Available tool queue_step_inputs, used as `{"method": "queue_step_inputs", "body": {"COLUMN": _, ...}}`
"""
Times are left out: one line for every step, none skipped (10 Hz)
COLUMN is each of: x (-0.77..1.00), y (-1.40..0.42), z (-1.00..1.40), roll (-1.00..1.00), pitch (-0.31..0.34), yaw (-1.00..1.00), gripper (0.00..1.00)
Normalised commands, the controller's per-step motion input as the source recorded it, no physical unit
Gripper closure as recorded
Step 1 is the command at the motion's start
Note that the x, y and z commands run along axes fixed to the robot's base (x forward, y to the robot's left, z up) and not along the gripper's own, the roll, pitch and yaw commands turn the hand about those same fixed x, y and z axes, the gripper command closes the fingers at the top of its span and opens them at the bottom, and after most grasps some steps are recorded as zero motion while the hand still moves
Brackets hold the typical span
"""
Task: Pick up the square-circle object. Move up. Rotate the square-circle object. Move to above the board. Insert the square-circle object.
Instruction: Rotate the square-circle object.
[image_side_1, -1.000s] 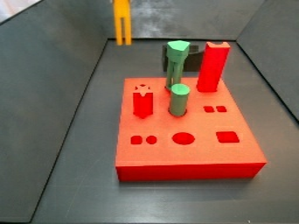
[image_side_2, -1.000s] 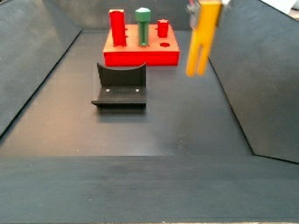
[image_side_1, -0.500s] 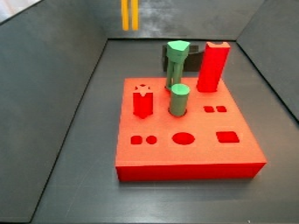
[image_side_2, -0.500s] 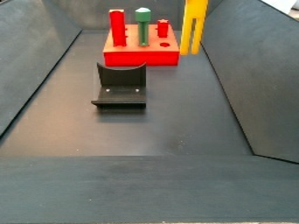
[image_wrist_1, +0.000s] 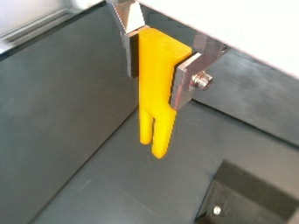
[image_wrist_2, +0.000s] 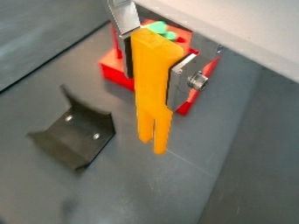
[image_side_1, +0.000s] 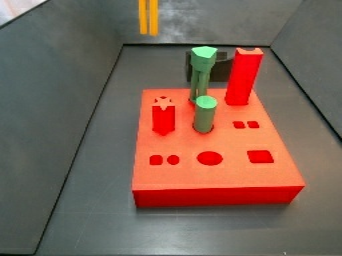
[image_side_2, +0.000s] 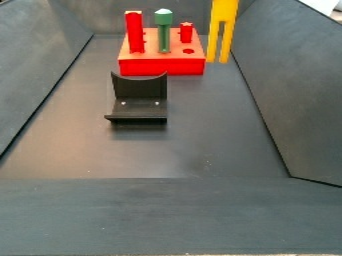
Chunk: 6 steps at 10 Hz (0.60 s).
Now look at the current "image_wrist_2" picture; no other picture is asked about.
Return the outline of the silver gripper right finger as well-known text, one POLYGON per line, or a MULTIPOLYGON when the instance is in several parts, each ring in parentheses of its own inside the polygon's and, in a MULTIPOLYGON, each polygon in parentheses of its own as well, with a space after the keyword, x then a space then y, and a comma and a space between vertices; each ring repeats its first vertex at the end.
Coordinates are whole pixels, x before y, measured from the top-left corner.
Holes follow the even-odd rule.
POLYGON ((209 78, 203 75, 205 63, 199 62, 202 56, 189 53, 170 68, 166 105, 175 111, 187 101, 190 91, 202 91, 209 78))

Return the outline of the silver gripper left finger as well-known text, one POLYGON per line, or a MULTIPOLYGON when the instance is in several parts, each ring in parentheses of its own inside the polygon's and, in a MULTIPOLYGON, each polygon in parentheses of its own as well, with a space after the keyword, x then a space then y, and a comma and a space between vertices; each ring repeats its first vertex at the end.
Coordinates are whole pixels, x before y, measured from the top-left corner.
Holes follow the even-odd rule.
POLYGON ((109 11, 117 28, 118 43, 123 53, 125 73, 134 78, 134 61, 131 48, 131 34, 141 28, 137 4, 131 0, 107 0, 109 11))

